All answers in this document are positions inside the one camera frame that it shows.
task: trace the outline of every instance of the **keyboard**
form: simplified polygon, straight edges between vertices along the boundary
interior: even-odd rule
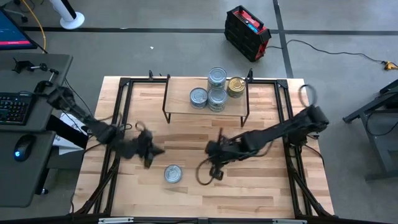
[[[0,93],[0,125],[25,125],[34,100],[32,93]]]

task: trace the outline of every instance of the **white paper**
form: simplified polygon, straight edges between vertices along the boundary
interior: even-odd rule
[[[81,129],[81,127],[84,126],[84,124],[81,121],[79,121],[77,118],[75,118],[71,114],[67,114],[67,115],[65,115],[65,113],[62,113],[61,117],[60,117],[61,121],[63,121],[65,124],[73,127],[74,129],[76,129],[78,131],[82,131],[84,134],[87,134]],[[75,151],[83,150],[83,148],[75,145],[74,143],[72,143],[72,142],[70,142],[70,141],[68,141],[68,140],[66,140],[63,137],[60,137],[58,135],[55,136],[54,142],[52,144],[53,144],[53,146],[58,146],[59,147],[59,149],[60,149],[59,150],[59,154],[60,155],[63,155],[65,153],[69,153],[69,152],[75,152]]]

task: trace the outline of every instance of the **metal can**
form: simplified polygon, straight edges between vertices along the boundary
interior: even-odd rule
[[[241,77],[233,77],[228,82],[226,92],[232,98],[239,98],[243,95],[246,82]]]
[[[213,112],[221,112],[225,108],[227,93],[223,88],[213,88],[209,91],[208,104]]]
[[[226,81],[226,71],[222,68],[215,67],[209,72],[207,90],[212,88],[224,88]]]
[[[195,109],[203,109],[207,104],[207,91],[204,88],[194,88],[190,93],[191,105]]]
[[[171,184],[177,183],[182,178],[181,168],[177,165],[169,165],[164,170],[164,178]]]

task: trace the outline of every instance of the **computer mouse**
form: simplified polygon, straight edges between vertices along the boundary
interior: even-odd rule
[[[20,137],[14,148],[14,159],[19,162],[25,161],[30,156],[35,141],[36,137],[31,134]]]

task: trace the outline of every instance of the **white stand base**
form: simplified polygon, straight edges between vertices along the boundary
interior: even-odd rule
[[[84,23],[84,21],[85,21],[84,15],[80,12],[76,12],[76,19],[67,22],[64,21],[63,18],[61,18],[60,23],[64,29],[76,29],[79,28]]]

